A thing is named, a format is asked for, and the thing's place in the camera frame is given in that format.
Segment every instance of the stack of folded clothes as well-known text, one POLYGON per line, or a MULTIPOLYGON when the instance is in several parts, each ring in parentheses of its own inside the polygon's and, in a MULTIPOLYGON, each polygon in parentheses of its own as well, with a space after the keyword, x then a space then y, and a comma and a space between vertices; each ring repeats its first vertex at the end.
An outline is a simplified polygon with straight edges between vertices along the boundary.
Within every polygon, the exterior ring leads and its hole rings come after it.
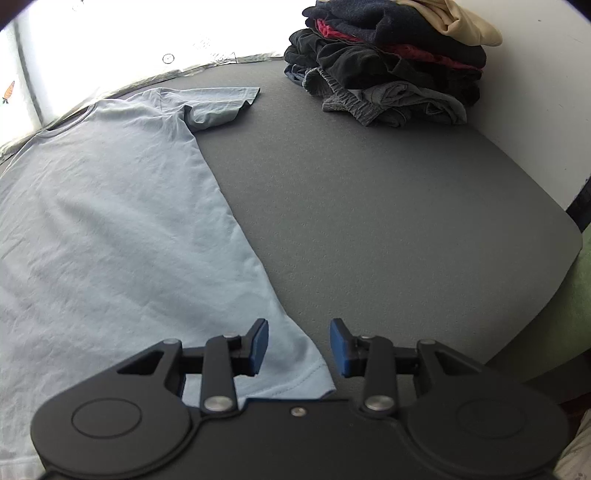
POLYGON ((290 37, 287 77, 362 125, 411 118, 466 123, 480 98, 482 45, 501 33, 453 0, 330 0, 303 11, 290 37))

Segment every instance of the shirt sleeve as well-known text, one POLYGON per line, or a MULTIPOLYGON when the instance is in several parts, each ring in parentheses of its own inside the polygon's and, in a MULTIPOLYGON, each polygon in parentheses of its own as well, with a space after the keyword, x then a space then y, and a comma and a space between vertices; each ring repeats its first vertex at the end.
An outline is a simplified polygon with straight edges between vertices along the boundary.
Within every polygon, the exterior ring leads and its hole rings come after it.
POLYGON ((196 132, 234 120, 240 110, 252 105, 259 90, 258 87, 191 90, 161 87, 141 92, 128 101, 147 101, 165 115, 181 112, 189 129, 196 132))

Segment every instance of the neckline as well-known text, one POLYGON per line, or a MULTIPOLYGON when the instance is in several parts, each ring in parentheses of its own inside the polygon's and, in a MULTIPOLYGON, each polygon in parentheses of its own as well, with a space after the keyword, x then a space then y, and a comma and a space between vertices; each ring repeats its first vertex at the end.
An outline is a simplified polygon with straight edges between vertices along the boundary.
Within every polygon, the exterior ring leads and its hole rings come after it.
POLYGON ((65 131, 69 130, 70 128, 75 127, 80 122, 82 122, 82 120, 84 120, 87 116, 89 116, 94 111, 95 106, 96 106, 96 103, 93 103, 92 105, 90 105, 86 109, 86 112, 81 113, 78 118, 72 120, 69 124, 63 125, 63 126, 58 127, 54 130, 48 130, 47 128, 44 128, 37 135, 39 135, 40 137, 55 137, 56 135, 59 135, 62 132, 65 132, 65 131))

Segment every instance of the red folded garment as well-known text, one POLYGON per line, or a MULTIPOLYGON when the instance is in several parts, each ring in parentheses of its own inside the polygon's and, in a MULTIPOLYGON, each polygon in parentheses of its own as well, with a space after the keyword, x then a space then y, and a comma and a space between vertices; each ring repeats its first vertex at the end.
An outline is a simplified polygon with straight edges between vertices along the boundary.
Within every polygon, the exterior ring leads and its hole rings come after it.
MULTIPOLYGON (((316 28, 320 32, 324 38, 328 38, 330 40, 348 40, 348 41, 355 41, 355 42, 362 42, 360 38, 354 37, 352 35, 347 35, 346 33, 339 32, 335 30, 330 25, 327 25, 324 20, 318 19, 316 20, 316 28)), ((389 53, 395 53, 396 55, 400 55, 402 58, 407 60, 418 60, 418 61, 426 61, 429 63, 438 63, 440 65, 445 65, 446 67, 450 67, 451 69, 469 69, 469 70, 480 70, 472 65, 466 65, 465 63, 461 63, 456 60, 452 60, 449 57, 444 57, 442 55, 434 55, 433 53, 429 53, 428 51, 421 50, 414 45, 408 44, 397 44, 397 45, 385 45, 380 46, 380 50, 387 51, 389 53)))

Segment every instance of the black folded garment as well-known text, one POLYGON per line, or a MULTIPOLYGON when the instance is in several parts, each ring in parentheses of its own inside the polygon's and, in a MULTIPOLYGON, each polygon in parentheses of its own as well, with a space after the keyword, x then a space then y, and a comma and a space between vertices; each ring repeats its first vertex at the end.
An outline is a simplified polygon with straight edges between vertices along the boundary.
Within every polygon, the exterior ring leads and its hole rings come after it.
POLYGON ((322 19, 335 30, 373 45, 410 44, 479 69, 486 64, 481 46, 469 47, 441 35, 415 8, 393 0, 316 2, 315 7, 306 8, 302 14, 311 19, 306 21, 308 27, 322 19))
POLYGON ((454 96, 466 106, 480 97, 478 70, 456 70, 444 65, 402 59, 364 43, 328 40, 309 28, 290 36, 284 59, 287 63, 321 67, 349 90, 366 89, 394 80, 406 80, 418 87, 454 96))

